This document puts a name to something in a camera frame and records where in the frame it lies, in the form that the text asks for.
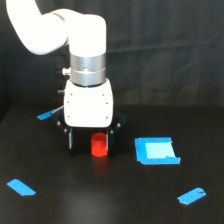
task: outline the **blue paper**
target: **blue paper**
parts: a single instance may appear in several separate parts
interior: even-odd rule
[[[41,114],[41,115],[37,116],[37,118],[38,118],[39,120],[47,119],[47,118],[51,117],[53,111],[54,111],[54,110],[51,110],[51,111],[48,111],[47,113]]]
[[[180,161],[179,157],[166,157],[165,159],[143,159],[141,163],[144,165],[177,165]]]
[[[170,142],[172,143],[171,138],[139,138],[139,142],[140,143],[156,143],[156,142],[160,142],[160,143],[166,143],[166,142]]]
[[[180,164],[171,143],[171,138],[135,139],[137,161],[144,165]]]
[[[149,159],[165,159],[175,157],[171,143],[145,143],[146,153]]]
[[[180,203],[189,205],[192,202],[204,197],[206,193],[201,188],[195,188],[192,191],[189,191],[188,193],[178,197],[177,199],[180,201]]]
[[[36,193],[35,191],[30,189],[24,183],[22,183],[17,179],[10,181],[9,183],[7,183],[7,185],[21,196],[34,195]]]

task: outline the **white plastic casing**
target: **white plastic casing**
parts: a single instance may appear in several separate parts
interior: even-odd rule
[[[106,22],[97,15],[84,15],[69,31],[70,53],[94,57],[106,52]]]
[[[106,22],[98,15],[69,9],[41,15],[35,0],[6,0],[6,6],[18,37],[34,54],[48,54],[66,43],[70,53],[79,57],[106,52]]]
[[[42,16],[35,0],[7,0],[6,6],[17,35],[30,52],[44,55],[66,42],[64,21],[50,13]]]
[[[65,122],[71,127],[104,128],[113,117],[113,95],[110,81],[84,88],[67,81],[64,96]]]

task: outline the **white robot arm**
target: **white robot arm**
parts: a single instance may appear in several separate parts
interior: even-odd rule
[[[6,0],[11,23],[25,47],[44,55],[69,44],[64,117],[70,127],[108,127],[113,95],[106,79],[106,23],[97,15],[59,9],[41,15],[35,0]]]
[[[70,52],[91,57],[106,52],[106,23],[97,15],[59,9],[41,15],[35,0],[6,0],[12,25],[24,46],[37,55],[70,43]]]

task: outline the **red block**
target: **red block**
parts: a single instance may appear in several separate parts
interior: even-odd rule
[[[96,133],[91,138],[91,152],[93,156],[102,157],[107,155],[107,135]]]

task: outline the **blue tape piece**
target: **blue tape piece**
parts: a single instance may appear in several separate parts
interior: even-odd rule
[[[177,199],[180,201],[180,203],[189,205],[192,202],[204,197],[206,193],[201,188],[195,188],[192,191],[189,191],[188,193],[178,197]]]
[[[7,185],[21,196],[34,195],[36,193],[35,191],[30,189],[24,183],[22,183],[17,179],[10,181],[9,183],[7,183]]]
[[[143,159],[140,162],[144,165],[176,165],[180,164],[179,157],[166,157],[165,159]]]
[[[53,111],[54,110],[51,110],[51,111],[48,111],[47,113],[41,114],[41,115],[37,116],[37,118],[41,121],[44,119],[47,119],[47,118],[51,117]]]
[[[173,143],[171,138],[139,138],[140,143]]]
[[[138,138],[138,139],[135,139],[137,161],[141,162],[144,165],[180,164],[181,158],[178,158],[178,157],[166,156],[165,158],[153,158],[153,159],[148,158],[146,143],[172,143],[172,140],[171,140],[171,138]]]

